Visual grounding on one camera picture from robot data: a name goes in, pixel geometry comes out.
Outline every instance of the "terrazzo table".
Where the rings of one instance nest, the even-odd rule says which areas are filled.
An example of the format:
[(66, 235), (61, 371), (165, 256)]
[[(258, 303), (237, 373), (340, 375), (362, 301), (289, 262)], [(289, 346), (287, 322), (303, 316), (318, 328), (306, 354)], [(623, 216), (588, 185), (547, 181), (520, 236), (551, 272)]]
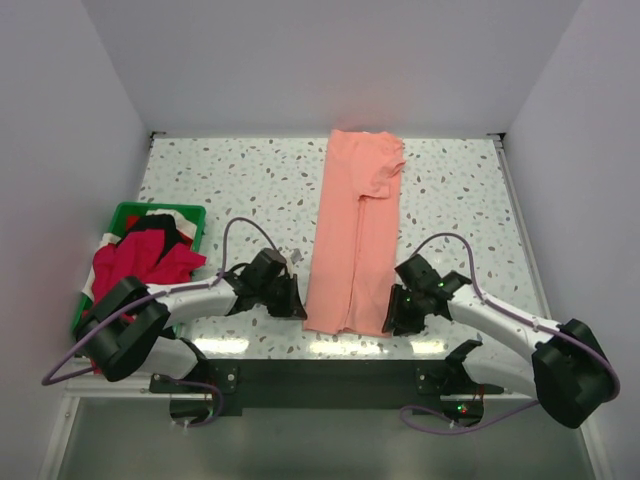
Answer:
[[(499, 298), (541, 315), (517, 221), (492, 140), (405, 139), (397, 263), (427, 236), (453, 231), (476, 255), (481, 286)], [(233, 217), (255, 220), (290, 256), (304, 302), (322, 188), (326, 138), (156, 138), (139, 193), (141, 202), (186, 203), (207, 209), (200, 252), (207, 264), (195, 279), (216, 273), (222, 231)], [(266, 246), (260, 233), (237, 223), (231, 229), (228, 266), (251, 261)], [(467, 255), (455, 239), (422, 250), (441, 273), (468, 275)], [(482, 354), (524, 361), (473, 328), (430, 316), (416, 336), (375, 338), (304, 331), (299, 321), (278, 320), (255, 308), (232, 317), (200, 318), (182, 335), (211, 358), (442, 359), (469, 338)]]

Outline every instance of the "green basket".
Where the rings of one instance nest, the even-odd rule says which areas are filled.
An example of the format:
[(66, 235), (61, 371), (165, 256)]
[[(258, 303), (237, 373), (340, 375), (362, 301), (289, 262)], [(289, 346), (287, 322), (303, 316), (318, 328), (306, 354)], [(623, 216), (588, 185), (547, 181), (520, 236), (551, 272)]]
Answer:
[[(111, 224), (109, 225), (109, 233), (113, 233), (119, 237), (123, 237), (127, 226), (127, 218), (130, 216), (143, 217), (149, 210), (168, 209), (180, 212), (184, 218), (196, 225), (196, 235), (191, 244), (191, 250), (197, 252), (200, 250), (200, 242), (202, 240), (202, 232), (204, 230), (204, 216), (206, 210), (200, 205), (175, 205), (170, 203), (138, 203), (138, 202), (122, 202), (116, 208)], [(82, 318), (83, 312), (93, 306), (93, 302), (85, 294), (81, 293), (80, 302), (76, 313), (71, 322), (71, 332), (76, 328), (78, 322)]]

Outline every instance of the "folded pink shirt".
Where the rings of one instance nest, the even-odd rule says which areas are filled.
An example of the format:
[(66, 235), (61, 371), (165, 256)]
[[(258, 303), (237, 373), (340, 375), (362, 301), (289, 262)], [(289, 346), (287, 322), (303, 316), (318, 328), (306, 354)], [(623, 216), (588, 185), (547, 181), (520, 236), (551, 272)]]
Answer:
[(402, 149), (402, 140), (386, 132), (332, 132), (306, 329), (386, 336), (382, 325), (395, 280)]

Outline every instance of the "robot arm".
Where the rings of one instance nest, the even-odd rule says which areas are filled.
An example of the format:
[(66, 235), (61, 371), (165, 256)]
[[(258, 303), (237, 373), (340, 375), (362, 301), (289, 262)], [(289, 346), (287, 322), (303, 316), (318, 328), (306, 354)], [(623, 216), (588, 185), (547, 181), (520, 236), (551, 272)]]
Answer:
[[(420, 255), (400, 264), (396, 272), (405, 286), (392, 289), (384, 331), (394, 335), (418, 333), (424, 328), (425, 315), (441, 315), (486, 333), (530, 365), (522, 368), (499, 358), (489, 360), (478, 354), (481, 342), (468, 341), (457, 361), (471, 381), (537, 398), (547, 413), (570, 428), (580, 426), (614, 395), (614, 381), (607, 369), (576, 345), (586, 345), (606, 359), (584, 323), (574, 319), (560, 324), (484, 292), (481, 298), (468, 278), (457, 272), (440, 277)], [(514, 317), (525, 319), (533, 328), (514, 321)], [(575, 342), (568, 342), (567, 336)]]
[(217, 277), (178, 285), (145, 285), (127, 277), (78, 323), (76, 341), (123, 306), (154, 297), (132, 311), (134, 321), (118, 319), (92, 334), (85, 353), (110, 382), (139, 371), (206, 383), (210, 372), (204, 355), (188, 340), (171, 338), (168, 327), (204, 316), (234, 315), (256, 304), (265, 305), (273, 317), (307, 318), (297, 275), (289, 274), (285, 258), (276, 250), (265, 248), (240, 274), (231, 269), (214, 280)]
[[(263, 249), (243, 266), (239, 274), (231, 269), (221, 278), (179, 285), (147, 286), (134, 277), (126, 278), (82, 319), (74, 332), (76, 340), (81, 342), (91, 335), (84, 340), (84, 351), (109, 381), (139, 371), (216, 384), (220, 379), (205, 356), (188, 340), (171, 338), (167, 327), (203, 316), (233, 315), (256, 304), (265, 305), (273, 317), (306, 319), (297, 277), (289, 274), (285, 259), (276, 250)], [(462, 378), (467, 383), (498, 385), (529, 395), (537, 398), (554, 419), (571, 428), (578, 427), (614, 395), (614, 381), (607, 369), (576, 346), (587, 345), (606, 358), (582, 322), (571, 320), (563, 325), (536, 318), (490, 295), (479, 294), (469, 279), (456, 272), (441, 277), (419, 255), (400, 264), (396, 272), (404, 286), (392, 288), (384, 331), (394, 335), (419, 333), (426, 315), (441, 315), (495, 338), (529, 364), (523, 367), (495, 357), (489, 359), (479, 354), (481, 342), (469, 340), (445, 360), (450, 368), (441, 375), (443, 383)], [(132, 302), (140, 303), (132, 311), (133, 322), (118, 319), (100, 326)], [(511, 317), (504, 312), (511, 312)], [(537, 328), (515, 322), (514, 314)]]

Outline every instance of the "white wall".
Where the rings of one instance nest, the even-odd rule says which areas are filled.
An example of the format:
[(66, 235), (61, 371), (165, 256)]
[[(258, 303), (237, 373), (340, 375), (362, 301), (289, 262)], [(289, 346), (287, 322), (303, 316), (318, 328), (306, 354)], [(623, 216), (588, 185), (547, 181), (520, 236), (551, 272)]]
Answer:
[(504, 132), (580, 0), (83, 0), (154, 130)]
[(596, 415), (639, 478), (640, 2), (585, 0), (506, 137), (552, 311), (591, 324), (622, 378)]
[(131, 196), (146, 131), (79, 0), (0, 5), (0, 471), (37, 475), (91, 248)]

